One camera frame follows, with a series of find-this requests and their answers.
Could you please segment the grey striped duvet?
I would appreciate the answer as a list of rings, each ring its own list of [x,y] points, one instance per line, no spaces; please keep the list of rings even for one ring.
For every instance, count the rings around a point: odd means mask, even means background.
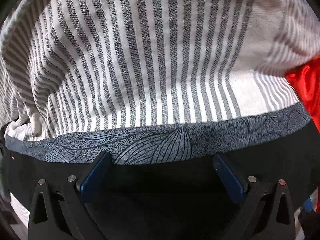
[[[1,27],[1,125],[37,140],[217,122],[298,98],[319,55],[306,0],[19,0]]]

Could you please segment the white grey striped bedsheet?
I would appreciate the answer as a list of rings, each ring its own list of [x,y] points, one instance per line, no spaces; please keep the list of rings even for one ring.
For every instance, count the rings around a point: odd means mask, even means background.
[[[30,212],[17,200],[12,193],[10,193],[10,204],[19,220],[26,228],[28,228]]]

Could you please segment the red embroidered cushion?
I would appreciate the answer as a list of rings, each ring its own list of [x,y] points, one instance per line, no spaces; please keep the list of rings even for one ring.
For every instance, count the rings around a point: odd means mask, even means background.
[[[289,70],[285,79],[296,91],[305,109],[320,129],[320,59],[319,57]]]

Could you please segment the black pants blue patterned stripe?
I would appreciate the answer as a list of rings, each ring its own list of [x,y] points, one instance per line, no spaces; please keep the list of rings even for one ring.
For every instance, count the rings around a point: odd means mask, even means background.
[[[100,152],[111,166],[90,202],[80,177]],[[232,202],[213,167],[245,179]],[[79,132],[19,141],[1,129],[1,195],[30,212],[28,239],[319,239],[319,131],[301,103],[229,121]]]

